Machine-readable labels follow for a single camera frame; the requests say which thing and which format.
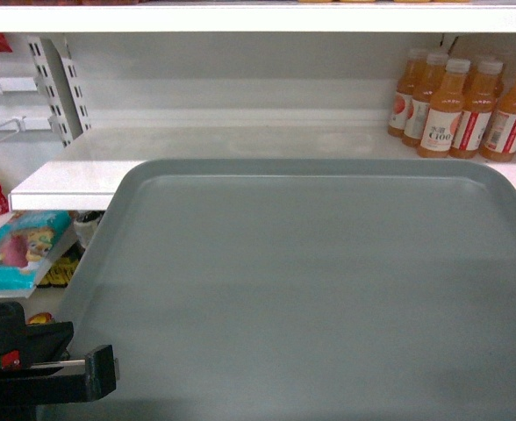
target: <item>red sticker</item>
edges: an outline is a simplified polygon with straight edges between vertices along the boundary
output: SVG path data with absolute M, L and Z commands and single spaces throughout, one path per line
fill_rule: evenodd
M 2 370 L 11 370 L 14 368 L 20 368 L 20 351 L 15 349 L 14 351 L 10 351 L 1 357 L 1 369 Z

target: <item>white bottle cap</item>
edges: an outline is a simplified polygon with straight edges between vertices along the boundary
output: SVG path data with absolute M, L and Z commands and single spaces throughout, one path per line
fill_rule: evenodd
M 426 63 L 431 66 L 445 66 L 449 55 L 444 51 L 432 51 L 427 55 Z
M 408 59 L 410 60 L 425 60 L 427 57 L 427 50 L 425 48 L 411 48 L 408 52 Z
M 478 73 L 485 75 L 499 75 L 504 63 L 497 60 L 482 60 L 478 63 Z
M 470 61 L 465 59 L 449 59 L 445 71 L 449 73 L 467 73 L 470 68 Z

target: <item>red label stripe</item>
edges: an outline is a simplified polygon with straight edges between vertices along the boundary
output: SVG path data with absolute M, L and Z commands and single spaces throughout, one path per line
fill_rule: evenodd
M 513 122 L 512 129 L 510 130 L 510 134 L 507 137 L 507 141 L 505 142 L 504 149 L 502 149 L 503 153 L 510 152 L 510 149 L 512 149 L 513 142 L 515 142 L 515 138 L 516 138 L 516 118 L 515 118 L 515 121 Z
M 469 144 L 470 137 L 472 136 L 473 130 L 475 130 L 475 124 L 477 123 L 478 113 L 471 112 L 469 117 L 469 122 L 467 123 L 467 128 L 465 129 L 465 133 L 461 139 L 461 145 L 459 145 L 459 150 L 465 151 L 467 149 L 467 145 Z

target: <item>plastic bottle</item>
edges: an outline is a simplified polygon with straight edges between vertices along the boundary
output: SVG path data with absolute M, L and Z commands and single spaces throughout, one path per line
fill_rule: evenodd
M 502 67 L 502 71 L 500 72 L 498 76 L 498 81 L 496 82 L 496 88 L 494 89 L 494 96 L 497 100 L 502 95 L 502 92 L 504 92 L 504 72 L 505 65 Z
M 464 106 L 462 87 L 470 61 L 451 59 L 445 68 L 443 82 L 430 101 L 426 127 L 416 152 L 423 158 L 445 158 L 461 119 Z
M 408 52 L 405 73 L 398 79 L 395 101 L 389 119 L 387 132 L 390 136 L 401 138 L 405 132 L 406 117 L 412 102 L 412 94 L 416 83 L 419 82 L 424 73 L 426 57 L 427 50 L 425 48 L 411 48 Z
M 430 99 L 441 85 L 448 58 L 448 54 L 442 51 L 427 55 L 426 68 L 412 94 L 412 104 L 408 108 L 405 132 L 402 135 L 402 143 L 407 146 L 416 147 L 422 139 L 427 113 L 430 110 Z
M 468 159 L 477 154 L 484 130 L 496 105 L 494 89 L 502 67 L 501 61 L 478 63 L 475 79 L 469 93 L 465 96 L 461 123 L 449 151 L 451 156 Z
M 477 75 L 478 65 L 481 61 L 493 61 L 496 60 L 496 57 L 493 55 L 484 55 L 477 54 L 475 58 L 470 63 L 469 73 L 467 74 L 467 78 L 465 79 L 465 86 L 462 88 L 462 94 L 467 95 L 470 91 L 470 87 L 472 86 L 473 81 L 475 80 L 475 76 Z
M 480 154 L 491 161 L 508 162 L 516 151 L 516 81 L 498 101 L 490 132 L 480 147 Z

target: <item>bottle label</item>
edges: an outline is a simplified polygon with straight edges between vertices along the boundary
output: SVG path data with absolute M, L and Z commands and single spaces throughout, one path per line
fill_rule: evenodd
M 431 151 L 448 151 L 460 118 L 461 112 L 430 110 L 420 145 Z
M 453 147 L 460 151 L 476 151 L 491 115 L 491 112 L 463 111 L 461 123 L 453 138 Z
M 498 111 L 484 147 L 493 152 L 515 153 L 516 151 L 516 114 Z
M 426 126 L 427 113 L 430 111 L 429 103 L 412 100 L 408 109 L 408 119 L 406 120 L 405 135 L 413 139 L 421 139 Z
M 389 126 L 395 129 L 403 130 L 406 126 L 406 118 L 408 117 L 408 109 L 412 102 L 412 95 L 401 94 L 395 92 L 395 102 L 392 106 L 391 118 Z

